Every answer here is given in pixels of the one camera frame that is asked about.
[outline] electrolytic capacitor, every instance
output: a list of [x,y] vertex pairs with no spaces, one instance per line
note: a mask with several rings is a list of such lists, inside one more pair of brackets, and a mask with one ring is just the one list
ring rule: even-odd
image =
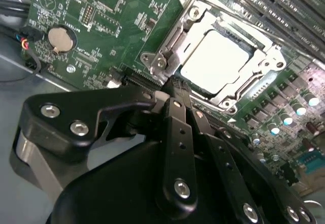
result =
[[311,134],[314,136],[319,135],[319,130],[315,127],[312,122],[306,123],[306,129],[308,129],[308,131],[311,132]]
[[258,137],[258,134],[252,134],[252,143],[254,145],[259,145],[259,143],[261,142],[259,137]]
[[303,144],[303,146],[308,150],[308,152],[312,152],[312,151],[314,151],[314,146],[310,143],[310,141],[308,140],[308,139],[306,139],[306,138],[303,138],[302,139],[302,144]]
[[280,118],[281,118],[281,120],[282,120],[282,122],[283,122],[283,125],[286,125],[286,126],[292,124],[293,121],[294,121],[293,118],[290,117],[290,116],[289,116],[288,114],[286,114],[286,113],[281,114],[281,115],[280,115]]
[[295,103],[291,107],[293,108],[293,110],[298,116],[305,115],[307,112],[306,108],[303,107],[300,103]]
[[277,135],[280,132],[280,128],[275,123],[270,123],[268,125],[268,129],[270,130],[272,135]]
[[312,93],[305,94],[304,99],[310,106],[317,106],[319,104],[319,98]]
[[256,157],[257,157],[257,159],[261,162],[261,163],[265,163],[266,162],[266,160],[265,160],[265,158],[264,158],[264,154],[262,153],[262,152],[259,152],[259,153],[257,153],[256,154]]

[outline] motherboard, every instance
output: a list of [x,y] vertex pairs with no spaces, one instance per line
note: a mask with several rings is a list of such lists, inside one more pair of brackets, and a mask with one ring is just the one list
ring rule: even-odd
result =
[[27,24],[45,34],[30,49],[48,72],[78,89],[184,79],[212,126],[248,136],[305,194],[323,185],[308,177],[325,177],[324,10],[325,0],[32,0]]

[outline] green circuit board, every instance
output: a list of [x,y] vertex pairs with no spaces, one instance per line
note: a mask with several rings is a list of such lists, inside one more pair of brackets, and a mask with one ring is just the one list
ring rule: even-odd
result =
[[[237,0],[220,1],[233,9]],[[30,44],[30,48],[43,62],[50,64],[49,73],[81,90],[105,88],[103,82],[112,67],[121,71],[132,69],[158,84],[141,63],[140,54],[156,52],[182,10],[179,0],[32,0],[28,25],[44,33],[55,25],[65,25],[76,34],[77,42],[73,50],[60,55],[53,53],[46,39]],[[259,22],[254,15],[250,21]],[[301,147],[299,131],[304,129],[306,122],[323,123],[321,113],[325,108],[321,102],[315,108],[309,107],[304,117],[295,115],[290,105],[299,101],[307,107],[302,95],[308,91],[325,101],[324,73],[290,48],[282,47],[282,54],[287,68],[279,73],[269,73],[259,81],[237,103],[239,110],[235,115],[218,113],[196,104],[240,133],[261,135],[259,147],[265,154],[268,166],[274,171],[280,164],[293,162],[305,152]],[[68,65],[73,65],[75,72],[69,73]],[[279,106],[258,126],[249,125],[246,117],[254,109],[261,108],[263,101],[271,102],[274,93],[282,94],[279,89],[281,84],[290,84],[290,78],[295,75],[306,81],[305,86],[292,85],[296,93],[286,98],[285,106]],[[293,117],[294,126],[287,127],[281,123],[279,115],[284,111]],[[280,125],[281,133],[276,137],[267,129],[271,122]],[[311,134],[303,134],[308,139],[313,138]],[[275,154],[280,156],[280,161],[272,161]]]

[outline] mounting hole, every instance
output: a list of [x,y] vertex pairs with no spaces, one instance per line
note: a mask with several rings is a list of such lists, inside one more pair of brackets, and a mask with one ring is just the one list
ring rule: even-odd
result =
[[277,67],[277,68],[281,68],[281,67],[283,67],[283,65],[284,65],[283,62],[278,62],[278,63],[276,63],[276,67]]
[[219,146],[219,150],[220,150],[222,153],[225,153],[224,148],[222,148],[221,146]]
[[230,164],[230,163],[226,163],[225,164],[225,166],[229,169],[229,170],[233,170],[233,166],[232,166],[232,164]]
[[186,146],[182,142],[179,143],[179,147],[183,150],[186,150]]

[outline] screw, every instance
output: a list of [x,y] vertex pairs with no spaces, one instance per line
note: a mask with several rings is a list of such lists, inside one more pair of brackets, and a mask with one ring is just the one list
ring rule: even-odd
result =
[[67,65],[68,73],[74,73],[75,71],[76,71],[76,68],[73,65]]
[[190,190],[187,184],[182,180],[177,180],[174,184],[174,188],[179,197],[187,199],[190,195]]
[[309,215],[307,215],[307,213],[303,209],[300,209],[300,214],[306,219],[306,221],[311,221]]
[[197,20],[200,18],[200,10],[198,7],[192,7],[188,13],[191,19]]
[[289,216],[294,220],[294,221],[296,221],[296,222],[299,222],[299,216],[298,216],[298,214],[290,207],[290,206],[288,206],[287,207],[287,212],[288,212],[288,214],[289,214]]
[[227,130],[224,130],[224,131],[223,131],[223,134],[224,134],[227,138],[229,138],[229,139],[232,138],[232,135],[231,135]]
[[143,93],[143,97],[148,99],[148,100],[152,99],[152,96],[150,94],[148,94],[148,93]]
[[162,58],[158,59],[158,67],[163,68],[165,66],[165,61]]
[[256,211],[249,204],[245,203],[243,206],[243,210],[244,210],[245,215],[248,217],[248,219],[252,223],[257,223],[258,215],[257,215]]
[[70,126],[71,132],[78,136],[85,136],[89,132],[87,125],[81,121],[75,121]]
[[178,101],[174,101],[174,105],[177,107],[181,107],[182,105]]
[[43,116],[55,118],[60,114],[60,109],[53,105],[44,105],[41,107]]
[[199,118],[203,117],[203,113],[201,111],[196,111],[196,115],[198,115]]

